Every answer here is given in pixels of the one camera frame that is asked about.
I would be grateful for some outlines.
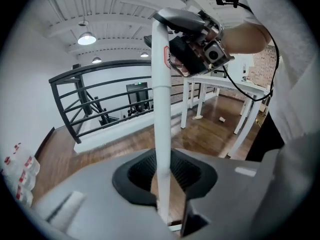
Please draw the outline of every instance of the red label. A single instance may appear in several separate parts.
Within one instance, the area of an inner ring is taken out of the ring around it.
[[[4,159],[4,162],[6,165],[10,164],[10,157],[7,156],[5,159]]]
[[[24,164],[24,166],[25,166],[25,167],[28,167],[28,166],[30,165],[31,161],[32,161],[32,157],[29,156],[29,158],[28,158],[28,160],[26,161],[26,163]]]
[[[15,149],[16,152],[17,152],[17,150],[20,148],[20,146],[19,146],[20,144],[14,146],[14,149]]]
[[[16,191],[15,198],[20,200],[20,197],[21,197],[21,187],[18,185],[18,189]]]
[[[170,49],[169,49],[169,47],[167,45],[163,48],[163,55],[164,55],[164,64],[169,69],[171,69],[171,66],[170,66],[170,63],[169,63],[169,60],[170,60]]]
[[[20,177],[20,179],[19,179],[19,182],[20,182],[20,183],[22,183],[22,182],[24,181],[25,176],[26,176],[26,171],[23,170],[23,172],[22,172],[22,174],[21,174],[21,177]]]

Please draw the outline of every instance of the white wall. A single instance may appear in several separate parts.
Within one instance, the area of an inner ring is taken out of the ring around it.
[[[52,127],[64,125],[48,80],[75,63],[26,24],[17,26],[0,61],[0,157],[18,142],[35,153]]]
[[[94,85],[101,82],[112,81],[123,78],[144,77],[151,76],[150,66],[127,66],[127,67],[115,67],[109,69],[103,69],[91,73],[83,74],[83,82],[85,86]],[[117,83],[106,84],[98,87],[88,89],[92,97],[98,96],[99,98],[108,97],[127,91],[127,85],[134,84],[136,82],[147,82],[148,88],[151,88],[151,78],[141,80],[123,81]],[[152,98],[152,90],[148,92],[149,99]],[[106,108],[107,111],[119,108],[121,106],[129,105],[128,95],[107,99],[101,101],[102,108]],[[128,115],[128,108],[122,109],[122,115]],[[109,116],[120,118],[120,111],[112,112]]]
[[[234,59],[227,63],[228,74],[234,81],[241,81],[244,76],[248,76],[249,68],[255,66],[254,58],[252,54],[232,54],[232,56]]]

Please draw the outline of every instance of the black railing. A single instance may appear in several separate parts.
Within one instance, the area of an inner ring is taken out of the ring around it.
[[[105,81],[101,83],[96,83],[92,84],[89,86],[84,86],[84,82],[82,79],[82,75],[94,71],[99,71],[99,70],[106,70],[110,68],[118,68],[118,67],[131,67],[131,66],[151,66],[151,61],[150,60],[118,60],[118,61],[110,61],[110,62],[103,62],[99,63],[98,65],[88,65],[88,66],[83,66],[83,67],[78,67],[76,69],[70,70],[68,72],[65,72],[63,74],[60,74],[58,76],[55,76],[49,80],[49,83],[51,84],[52,88],[52,93],[53,97],[55,100],[55,103],[57,105],[57,108],[59,110],[59,113],[62,117],[63,122],[65,123],[66,128],[70,132],[71,136],[74,138],[74,140],[77,143],[81,143],[80,137],[93,133],[95,131],[105,129],[111,126],[114,126],[116,124],[119,124],[121,122],[130,120],[132,118],[136,118],[138,116],[144,115],[146,113],[150,113],[153,111],[153,106],[150,106],[150,102],[153,101],[152,98],[138,101],[135,103],[131,103],[128,105],[124,105],[118,108],[114,109],[109,109],[107,110],[106,108],[102,108],[101,102],[114,99],[120,96],[127,96],[129,94],[135,94],[138,92],[146,92],[152,90],[152,88],[144,88],[144,89],[138,89],[138,90],[132,90],[132,91],[127,91],[127,92],[122,92],[118,93],[115,95],[107,96],[107,97],[92,97],[90,93],[88,92],[89,89],[103,86],[103,85],[108,85],[108,84],[114,84],[114,83],[119,83],[119,82],[124,82],[124,81],[132,81],[132,80],[142,80],[142,79],[150,79],[151,76],[137,76],[137,77],[129,77],[129,78],[122,78],[122,79],[117,79],[117,80],[111,80],[111,81]],[[180,75],[172,75],[173,78],[180,78]],[[75,90],[70,91],[68,93],[59,95],[57,85],[62,85],[62,84],[74,84],[75,85]],[[179,84],[173,84],[172,87],[178,87],[178,86],[183,86],[183,83]],[[68,105],[66,108],[63,107],[62,105],[62,99],[70,96],[72,94],[78,94],[78,99],[72,102],[70,105]],[[171,94],[171,96],[176,96],[176,95],[182,95],[183,92],[177,92]],[[140,112],[136,112],[135,114],[132,114],[128,117],[125,118],[114,118],[109,116],[110,113],[120,111],[126,108],[137,108],[141,106],[142,109],[140,109]],[[67,114],[71,111],[76,111],[76,113],[73,115],[73,117],[69,120]],[[80,114],[81,111],[84,111],[84,116],[82,118],[78,118],[78,115]],[[81,132],[81,127],[82,124],[86,121],[92,120],[94,118],[101,117],[100,124],[101,126],[96,127],[94,129],[87,130],[85,132]]]

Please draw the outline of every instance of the white desk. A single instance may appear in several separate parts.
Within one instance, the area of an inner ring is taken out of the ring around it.
[[[219,95],[219,88],[228,88],[232,90],[237,89],[234,87],[234,85],[229,81],[227,78],[221,78],[221,77],[214,77],[214,76],[206,76],[206,75],[196,75],[193,77],[184,78],[183,80],[183,101],[182,101],[182,116],[181,116],[181,128],[186,127],[187,123],[187,112],[188,112],[188,99],[189,99],[189,83],[191,83],[191,102],[190,104],[193,104],[193,89],[194,89],[194,83],[201,83],[201,89],[200,89],[200,98],[197,108],[197,116],[201,115],[201,109],[202,109],[202,103],[205,100],[205,91],[207,86],[215,86],[217,89],[217,96]],[[245,81],[235,81],[235,84],[244,92],[246,92],[248,95],[254,97],[255,99],[262,98],[264,95],[268,93],[268,90],[264,87],[255,85],[250,82]],[[248,135],[252,125],[254,124],[257,114],[259,112],[260,104],[262,100],[254,102],[253,107],[251,109],[251,112],[249,113],[252,100],[247,98],[245,103],[243,104],[242,110],[241,110],[241,118],[240,121],[234,130],[234,133],[237,134],[240,130],[241,126],[243,125],[246,117],[247,121],[239,134],[238,138],[236,139],[235,143],[233,144],[232,148],[228,152],[228,156],[232,157],[236,153],[237,149],[240,147],[242,142],[245,140],[246,136]]]

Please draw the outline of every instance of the camera lens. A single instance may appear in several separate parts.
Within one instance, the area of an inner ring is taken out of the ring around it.
[[[216,51],[214,51],[214,50],[209,52],[209,57],[213,61],[216,60],[218,58],[218,56],[219,56],[218,53]]]

